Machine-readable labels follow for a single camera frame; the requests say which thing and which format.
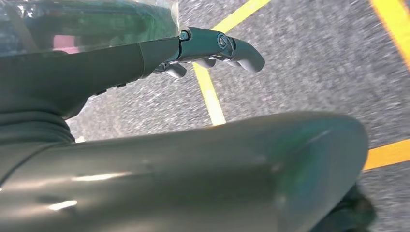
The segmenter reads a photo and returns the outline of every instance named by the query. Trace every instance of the yellow road line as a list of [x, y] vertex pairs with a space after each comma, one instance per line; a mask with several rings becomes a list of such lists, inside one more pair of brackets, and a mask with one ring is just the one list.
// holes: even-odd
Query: yellow road line
[[233, 12], [222, 22], [218, 23], [213, 30], [227, 33], [236, 25], [241, 23], [247, 17], [251, 16], [257, 10], [261, 9], [263, 6], [268, 4], [270, 0], [250, 0], [247, 3], [243, 4], [239, 9]]
[[202, 91], [202, 96], [204, 97], [209, 116], [211, 117], [212, 124], [221, 125], [226, 123], [225, 117], [219, 104], [217, 93], [215, 92], [208, 70], [195, 63], [193, 64], [193, 68], [195, 70], [195, 74], [198, 79], [199, 87]]
[[404, 0], [370, 0], [410, 70], [410, 14]]
[[371, 149], [363, 170], [410, 160], [410, 139]]
[[[222, 20], [222, 22], [217, 24], [212, 30], [227, 33], [247, 17], [265, 6], [268, 2], [270, 2], [270, 0], [250, 0], [247, 3], [243, 4], [234, 13], [229, 15], [226, 19]], [[212, 124], [220, 125], [226, 123], [225, 116], [223, 115], [222, 108], [220, 106], [208, 70], [197, 64], [194, 64], [193, 67], [198, 79], [199, 88], [201, 89], [206, 107], [209, 112], [209, 116], [211, 117]]]

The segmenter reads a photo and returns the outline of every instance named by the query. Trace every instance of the gray asphalt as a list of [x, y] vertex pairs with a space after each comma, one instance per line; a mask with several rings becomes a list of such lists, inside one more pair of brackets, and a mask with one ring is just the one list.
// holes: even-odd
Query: gray asphalt
[[[245, 0], [180, 0], [183, 25], [212, 28]], [[371, 147], [410, 138], [410, 74], [366, 0], [273, 0], [228, 33], [266, 59], [258, 74], [218, 64], [210, 71], [228, 121], [295, 110], [361, 120]], [[86, 140], [206, 127], [196, 77], [153, 75], [92, 97], [69, 120]], [[410, 162], [363, 174], [376, 202], [375, 232], [410, 231]]]

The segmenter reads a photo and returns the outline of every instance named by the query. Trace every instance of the yellow lane marking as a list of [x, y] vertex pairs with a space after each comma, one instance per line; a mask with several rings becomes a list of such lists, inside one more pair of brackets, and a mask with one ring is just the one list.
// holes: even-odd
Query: yellow lane marking
[[370, 0], [410, 70], [410, 13], [404, 0]]
[[227, 33], [236, 25], [241, 23], [243, 20], [251, 16], [257, 10], [261, 9], [263, 6], [268, 4], [270, 0], [250, 0], [247, 3], [243, 4], [239, 9], [233, 12], [222, 22], [218, 23], [213, 30]]
[[199, 87], [202, 91], [202, 96], [205, 99], [205, 104], [208, 109], [209, 116], [211, 117], [212, 124], [221, 125], [226, 123], [208, 70], [195, 63], [193, 64], [193, 68], [198, 79]]
[[[247, 17], [251, 16], [257, 10], [265, 6], [268, 2], [270, 2], [270, 0], [250, 0], [229, 15], [226, 19], [222, 20], [222, 22], [217, 24], [212, 30], [227, 33]], [[212, 124], [220, 125], [226, 123], [225, 116], [223, 115], [222, 108], [208, 70], [197, 64], [194, 64], [193, 67], [198, 79], [199, 88], [201, 89], [209, 112], [209, 116], [211, 117]]]
[[410, 160], [410, 139], [377, 147], [369, 151], [363, 170], [370, 170]]

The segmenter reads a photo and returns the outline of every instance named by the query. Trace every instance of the asphalt road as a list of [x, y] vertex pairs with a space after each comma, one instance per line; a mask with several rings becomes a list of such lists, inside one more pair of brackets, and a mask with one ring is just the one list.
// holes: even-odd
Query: asphalt road
[[[245, 0], [180, 0], [187, 26], [210, 29]], [[410, 138], [410, 74], [366, 0], [273, 0], [228, 35], [266, 59], [251, 74], [218, 64], [210, 71], [228, 121], [295, 110], [349, 114], [371, 147]], [[191, 66], [182, 79], [153, 75], [92, 97], [69, 120], [86, 140], [187, 130], [211, 124]], [[375, 232], [410, 231], [410, 162], [363, 174], [376, 202]]]

